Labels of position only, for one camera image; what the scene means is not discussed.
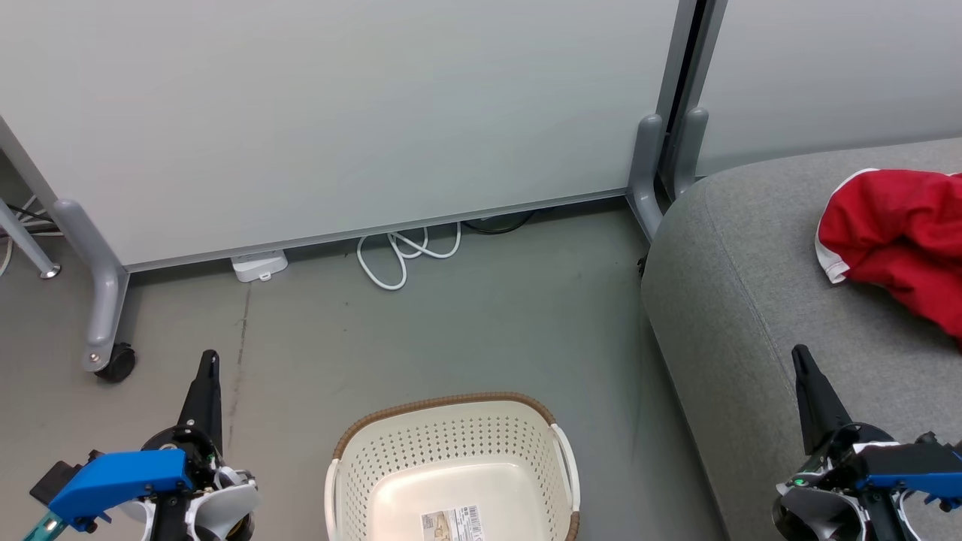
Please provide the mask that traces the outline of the grey partition leg with caster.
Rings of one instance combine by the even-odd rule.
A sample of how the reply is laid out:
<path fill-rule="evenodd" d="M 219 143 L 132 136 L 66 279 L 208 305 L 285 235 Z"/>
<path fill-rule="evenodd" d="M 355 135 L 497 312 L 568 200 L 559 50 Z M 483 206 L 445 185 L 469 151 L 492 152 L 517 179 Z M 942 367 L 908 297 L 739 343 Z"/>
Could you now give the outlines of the grey partition leg with caster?
<path fill-rule="evenodd" d="M 129 273 L 78 202 L 57 200 L 53 216 L 92 277 L 92 310 L 87 319 L 86 352 L 81 364 L 86 372 L 94 374 L 109 361 L 113 344 L 121 343 L 116 341 L 116 333 Z"/>

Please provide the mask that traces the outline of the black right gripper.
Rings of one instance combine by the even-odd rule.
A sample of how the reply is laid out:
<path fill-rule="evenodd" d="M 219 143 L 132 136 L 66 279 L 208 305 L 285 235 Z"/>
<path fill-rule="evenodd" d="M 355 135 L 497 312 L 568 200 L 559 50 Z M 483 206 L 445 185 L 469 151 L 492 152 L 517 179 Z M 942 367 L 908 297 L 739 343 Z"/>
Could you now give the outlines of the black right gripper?
<path fill-rule="evenodd" d="M 806 459 L 783 487 L 813 488 L 859 449 L 894 445 L 894 438 L 875 425 L 850 425 L 849 412 L 807 346 L 794 346 L 791 360 Z"/>

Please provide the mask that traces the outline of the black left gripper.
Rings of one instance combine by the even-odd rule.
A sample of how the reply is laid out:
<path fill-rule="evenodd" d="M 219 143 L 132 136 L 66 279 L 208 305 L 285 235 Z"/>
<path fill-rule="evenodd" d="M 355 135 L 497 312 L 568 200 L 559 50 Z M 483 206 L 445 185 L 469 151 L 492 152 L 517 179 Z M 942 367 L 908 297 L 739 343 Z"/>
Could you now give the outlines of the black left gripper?
<path fill-rule="evenodd" d="M 216 350 L 203 352 L 195 379 L 180 413 L 180 424 L 166 428 L 148 439 L 144 451 L 179 449 L 186 455 L 189 476 L 212 476 L 225 465 L 222 455 L 222 400 L 220 356 Z"/>

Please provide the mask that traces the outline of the printed label inside basket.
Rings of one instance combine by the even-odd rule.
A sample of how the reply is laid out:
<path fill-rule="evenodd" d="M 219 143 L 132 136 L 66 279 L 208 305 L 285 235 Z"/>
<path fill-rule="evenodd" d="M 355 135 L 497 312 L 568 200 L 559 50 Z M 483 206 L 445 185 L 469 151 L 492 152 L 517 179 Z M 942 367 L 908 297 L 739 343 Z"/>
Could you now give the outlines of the printed label inside basket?
<path fill-rule="evenodd" d="M 460 506 L 423 514 L 423 541 L 486 541 L 478 506 Z"/>

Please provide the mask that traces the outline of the wide white partition panel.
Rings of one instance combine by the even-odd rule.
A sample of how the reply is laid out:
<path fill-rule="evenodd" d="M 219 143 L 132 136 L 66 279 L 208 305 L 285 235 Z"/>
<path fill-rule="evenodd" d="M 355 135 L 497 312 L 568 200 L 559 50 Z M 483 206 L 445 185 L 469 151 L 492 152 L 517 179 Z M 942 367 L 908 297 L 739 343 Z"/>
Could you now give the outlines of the wide white partition panel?
<path fill-rule="evenodd" d="M 678 0 L 0 0 L 0 119 L 121 264 L 614 194 Z"/>

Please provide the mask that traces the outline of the grey metal table leg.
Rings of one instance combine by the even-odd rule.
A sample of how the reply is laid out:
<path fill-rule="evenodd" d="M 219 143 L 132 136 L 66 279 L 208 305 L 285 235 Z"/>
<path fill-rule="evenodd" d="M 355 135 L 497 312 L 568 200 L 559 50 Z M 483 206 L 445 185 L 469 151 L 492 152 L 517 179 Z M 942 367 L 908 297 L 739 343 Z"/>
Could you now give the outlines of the grey metal table leg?
<path fill-rule="evenodd" d="M 57 277 L 61 273 L 61 265 L 52 261 L 35 242 L 34 235 L 27 230 L 25 223 L 21 222 L 20 215 L 27 216 L 28 211 L 20 207 L 14 211 L 3 198 L 0 198 L 0 229 L 8 239 L 3 258 L 0 260 L 0 277 L 3 277 L 13 260 L 15 246 L 19 247 L 28 260 L 38 268 L 39 277 L 42 280 Z"/>

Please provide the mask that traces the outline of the grey fabric sofa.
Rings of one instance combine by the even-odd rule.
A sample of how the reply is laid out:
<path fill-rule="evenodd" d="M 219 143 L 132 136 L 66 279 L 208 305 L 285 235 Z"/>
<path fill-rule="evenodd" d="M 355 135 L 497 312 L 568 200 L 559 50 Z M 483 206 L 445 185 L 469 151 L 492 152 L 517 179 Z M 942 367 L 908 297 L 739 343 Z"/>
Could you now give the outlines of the grey fabric sofa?
<path fill-rule="evenodd" d="M 962 138 L 821 152 L 696 182 L 654 237 L 640 299 L 730 541 L 783 541 L 776 484 L 803 463 L 791 349 L 808 346 L 853 420 L 962 443 L 962 353 L 883 289 L 829 282 L 815 230 L 865 168 L 962 172 Z"/>

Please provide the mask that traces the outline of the black caster wheel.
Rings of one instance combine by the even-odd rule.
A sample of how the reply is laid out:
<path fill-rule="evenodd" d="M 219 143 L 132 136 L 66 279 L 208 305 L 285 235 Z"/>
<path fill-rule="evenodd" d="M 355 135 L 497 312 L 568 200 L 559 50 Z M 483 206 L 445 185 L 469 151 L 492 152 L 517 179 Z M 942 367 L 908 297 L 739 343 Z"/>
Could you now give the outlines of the black caster wheel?
<path fill-rule="evenodd" d="M 121 383 L 128 376 L 131 376 L 135 363 L 137 363 L 137 356 L 135 356 L 135 351 L 130 343 L 114 343 L 109 361 L 94 374 L 106 383 Z"/>

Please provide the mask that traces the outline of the white power adapter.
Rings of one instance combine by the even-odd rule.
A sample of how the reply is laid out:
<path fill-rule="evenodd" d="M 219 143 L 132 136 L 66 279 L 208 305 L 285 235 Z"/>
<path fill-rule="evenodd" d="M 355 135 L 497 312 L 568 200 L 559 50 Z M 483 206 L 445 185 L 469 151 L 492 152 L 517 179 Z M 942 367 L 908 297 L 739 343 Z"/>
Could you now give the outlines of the white power adapter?
<path fill-rule="evenodd" d="M 270 280 L 289 266 L 282 249 L 237 255 L 230 261 L 237 280 L 244 283 Z"/>

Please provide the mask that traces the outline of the red garment with white stripes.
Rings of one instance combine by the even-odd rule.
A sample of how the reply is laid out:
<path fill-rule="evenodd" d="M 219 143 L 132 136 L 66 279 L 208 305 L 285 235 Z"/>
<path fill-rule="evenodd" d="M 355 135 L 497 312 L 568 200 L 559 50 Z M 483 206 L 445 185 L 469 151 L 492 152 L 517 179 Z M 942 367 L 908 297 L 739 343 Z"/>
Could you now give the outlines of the red garment with white stripes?
<path fill-rule="evenodd" d="M 814 246 L 831 283 L 883 288 L 962 352 L 962 172 L 856 171 L 829 196 Z"/>

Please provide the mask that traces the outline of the narrow white partition panel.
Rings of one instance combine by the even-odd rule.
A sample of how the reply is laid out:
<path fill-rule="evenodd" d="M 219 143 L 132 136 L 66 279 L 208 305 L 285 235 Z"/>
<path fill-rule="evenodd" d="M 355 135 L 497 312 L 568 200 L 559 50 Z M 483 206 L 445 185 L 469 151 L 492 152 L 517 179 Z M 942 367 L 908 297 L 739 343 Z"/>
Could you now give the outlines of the narrow white partition panel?
<path fill-rule="evenodd" d="M 962 0 L 727 0 L 695 174 L 962 137 Z"/>

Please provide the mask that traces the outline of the cream perforated laundry basket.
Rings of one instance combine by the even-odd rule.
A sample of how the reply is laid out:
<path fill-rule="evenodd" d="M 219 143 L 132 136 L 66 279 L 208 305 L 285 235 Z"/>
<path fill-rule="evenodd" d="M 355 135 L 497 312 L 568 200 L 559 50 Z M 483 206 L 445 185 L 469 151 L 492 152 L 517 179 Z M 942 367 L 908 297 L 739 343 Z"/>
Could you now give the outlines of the cream perforated laundry basket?
<path fill-rule="evenodd" d="M 573 446 L 514 391 L 383 409 L 341 435 L 324 482 L 328 541 L 423 541 L 422 515 L 478 506 L 486 541 L 577 541 Z"/>

